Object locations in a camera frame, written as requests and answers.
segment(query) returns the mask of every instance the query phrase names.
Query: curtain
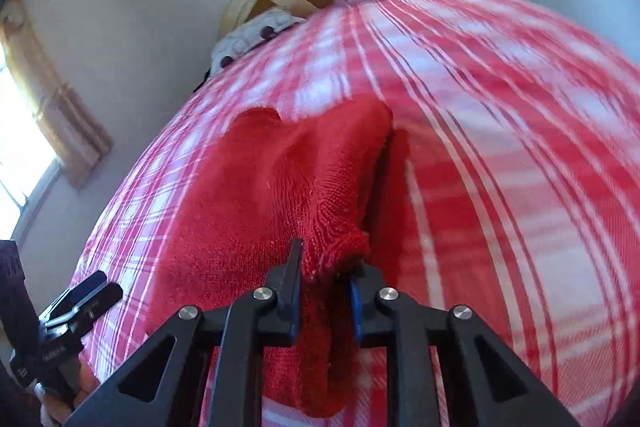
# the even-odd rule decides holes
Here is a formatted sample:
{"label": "curtain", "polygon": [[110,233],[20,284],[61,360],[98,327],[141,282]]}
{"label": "curtain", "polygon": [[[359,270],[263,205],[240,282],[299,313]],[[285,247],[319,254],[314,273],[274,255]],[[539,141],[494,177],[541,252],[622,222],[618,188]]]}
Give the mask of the curtain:
{"label": "curtain", "polygon": [[7,0],[0,11],[0,44],[34,121],[58,156],[68,181],[81,187],[111,149],[111,137],[56,72],[22,0]]}

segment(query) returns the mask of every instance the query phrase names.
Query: white pillow with dark dots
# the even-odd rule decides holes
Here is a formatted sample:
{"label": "white pillow with dark dots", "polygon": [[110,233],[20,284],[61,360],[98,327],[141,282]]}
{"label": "white pillow with dark dots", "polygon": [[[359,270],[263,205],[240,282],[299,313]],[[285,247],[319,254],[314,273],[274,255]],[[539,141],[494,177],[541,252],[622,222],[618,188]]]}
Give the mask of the white pillow with dark dots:
{"label": "white pillow with dark dots", "polygon": [[238,26],[223,37],[211,52],[211,73],[220,73],[233,61],[247,54],[258,44],[273,39],[278,33],[296,23],[306,22],[282,8],[271,8]]}

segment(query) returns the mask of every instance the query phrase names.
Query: dark button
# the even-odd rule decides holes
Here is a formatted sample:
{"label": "dark button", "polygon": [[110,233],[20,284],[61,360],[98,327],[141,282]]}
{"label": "dark button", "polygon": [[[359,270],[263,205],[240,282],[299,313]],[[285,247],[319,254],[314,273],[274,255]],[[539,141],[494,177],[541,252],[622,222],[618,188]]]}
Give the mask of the dark button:
{"label": "dark button", "polygon": [[276,36],[276,30],[274,30],[271,26],[265,26],[260,30],[260,36],[264,40],[269,41]]}
{"label": "dark button", "polygon": [[234,60],[231,57],[229,57],[229,55],[227,55],[226,57],[222,57],[222,60],[220,60],[220,67],[221,68],[226,68],[233,61]]}

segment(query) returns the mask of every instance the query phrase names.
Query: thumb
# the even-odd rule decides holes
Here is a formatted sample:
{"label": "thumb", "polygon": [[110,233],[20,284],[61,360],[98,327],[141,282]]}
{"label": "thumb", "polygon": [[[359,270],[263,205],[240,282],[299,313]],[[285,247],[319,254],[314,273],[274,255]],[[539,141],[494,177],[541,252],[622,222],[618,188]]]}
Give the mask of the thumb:
{"label": "thumb", "polygon": [[69,416],[71,416],[71,409],[51,393],[47,393],[42,384],[36,384],[34,392],[44,410],[60,425],[63,425]]}

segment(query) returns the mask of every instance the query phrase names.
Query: human hand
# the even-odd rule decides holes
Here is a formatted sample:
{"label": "human hand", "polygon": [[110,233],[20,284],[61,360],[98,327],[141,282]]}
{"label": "human hand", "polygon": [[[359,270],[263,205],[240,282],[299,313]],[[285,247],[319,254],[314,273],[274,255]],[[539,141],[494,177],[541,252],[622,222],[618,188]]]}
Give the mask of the human hand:
{"label": "human hand", "polygon": [[[74,407],[78,407],[93,391],[100,385],[100,381],[95,378],[94,372],[89,365],[80,360],[79,376],[80,392],[74,399]],[[57,422],[64,425],[71,415],[68,405],[47,393],[41,384],[36,384],[34,389],[38,400],[42,404],[40,407],[40,422],[44,427],[55,427]]]}

